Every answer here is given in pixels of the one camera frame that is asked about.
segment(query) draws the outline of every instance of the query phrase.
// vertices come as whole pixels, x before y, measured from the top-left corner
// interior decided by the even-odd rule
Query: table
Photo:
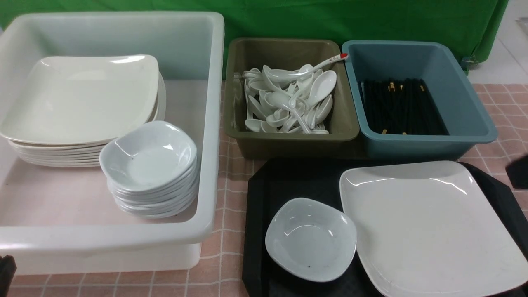
[[[528,152],[528,85],[474,85],[499,131],[460,160],[511,186],[506,165]],[[246,297],[241,281],[249,178],[265,161],[245,160],[220,131],[215,225],[197,266],[182,271],[16,276],[9,297]],[[528,217],[528,191],[514,190]]]

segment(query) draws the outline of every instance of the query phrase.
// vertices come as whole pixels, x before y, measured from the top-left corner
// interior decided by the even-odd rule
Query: spoon with red tip
[[[323,62],[315,65],[310,70],[302,72],[302,73],[297,73],[297,72],[288,71],[284,69],[269,69],[266,71],[265,75],[268,76],[268,78],[273,82],[278,82],[278,83],[291,82],[299,78],[302,78],[305,75],[314,73],[315,71],[321,69],[322,67],[325,67],[335,62],[346,60],[347,58],[348,58],[348,54],[342,53],[342,54],[335,55],[331,57],[330,59],[326,59]]]

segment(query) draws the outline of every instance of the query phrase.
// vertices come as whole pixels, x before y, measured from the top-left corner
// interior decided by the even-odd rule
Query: stack of bowls
[[[99,161],[117,206],[129,214],[151,219],[174,216],[198,194],[196,145],[170,123],[146,123],[111,141]]]

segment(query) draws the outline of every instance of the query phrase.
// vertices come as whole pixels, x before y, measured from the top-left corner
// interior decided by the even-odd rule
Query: green backdrop
[[[1,0],[3,28],[32,12],[215,11],[237,37],[435,41],[487,59],[507,0]]]

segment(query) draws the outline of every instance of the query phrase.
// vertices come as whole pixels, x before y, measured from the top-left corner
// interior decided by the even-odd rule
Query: chopsticks
[[[380,134],[448,135],[424,80],[359,83],[369,128]]]

